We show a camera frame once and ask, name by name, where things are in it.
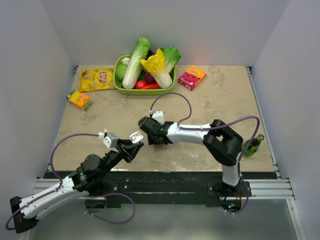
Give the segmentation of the white earbud charging case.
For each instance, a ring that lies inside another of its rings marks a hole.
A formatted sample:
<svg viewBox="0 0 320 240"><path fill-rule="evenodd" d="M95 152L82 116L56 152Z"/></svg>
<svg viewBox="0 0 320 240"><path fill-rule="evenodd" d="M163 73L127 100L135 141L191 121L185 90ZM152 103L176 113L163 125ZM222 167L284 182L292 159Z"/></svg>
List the white earbud charging case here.
<svg viewBox="0 0 320 240"><path fill-rule="evenodd" d="M133 144L137 144L143 142L144 136L140 131L136 131L130 135L129 139Z"/></svg>

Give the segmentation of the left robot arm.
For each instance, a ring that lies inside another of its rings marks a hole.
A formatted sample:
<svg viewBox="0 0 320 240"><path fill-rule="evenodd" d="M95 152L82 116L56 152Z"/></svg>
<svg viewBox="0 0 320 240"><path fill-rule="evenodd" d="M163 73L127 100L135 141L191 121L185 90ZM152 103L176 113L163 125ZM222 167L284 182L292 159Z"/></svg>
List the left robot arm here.
<svg viewBox="0 0 320 240"><path fill-rule="evenodd" d="M75 171L64 178L52 169L59 180L57 184L29 197L11 198L12 214L5 224L7 230L18 234L27 232L51 211L80 197L107 199L118 196L117 192L108 193L104 190L102 178L120 161L131 163L144 146L144 137L140 132L135 132L129 139L103 132L93 136L101 139L109 152L103 157L88 155Z"/></svg>

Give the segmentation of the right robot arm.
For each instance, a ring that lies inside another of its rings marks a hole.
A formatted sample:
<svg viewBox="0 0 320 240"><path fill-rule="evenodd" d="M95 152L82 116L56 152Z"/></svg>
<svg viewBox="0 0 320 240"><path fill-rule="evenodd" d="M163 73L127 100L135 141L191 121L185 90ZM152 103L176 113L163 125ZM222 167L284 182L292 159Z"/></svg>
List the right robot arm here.
<svg viewBox="0 0 320 240"><path fill-rule="evenodd" d="M215 184L214 190L233 197L241 190L239 158L243 138L230 127L223 127L224 124L215 119L211 124L178 126L176 122L159 121L151 116L138 121L149 145L190 143L205 146L222 165L222 182Z"/></svg>

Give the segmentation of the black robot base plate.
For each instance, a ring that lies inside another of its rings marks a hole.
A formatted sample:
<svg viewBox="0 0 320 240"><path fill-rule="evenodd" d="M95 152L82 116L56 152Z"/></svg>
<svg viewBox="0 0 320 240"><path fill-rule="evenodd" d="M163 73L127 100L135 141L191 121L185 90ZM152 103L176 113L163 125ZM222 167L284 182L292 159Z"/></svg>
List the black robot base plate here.
<svg viewBox="0 0 320 240"><path fill-rule="evenodd" d="M100 205L120 208L123 204L205 205L237 209L251 196L249 182L236 190L221 191L220 172L111 171L100 180L98 194L108 194Z"/></svg>

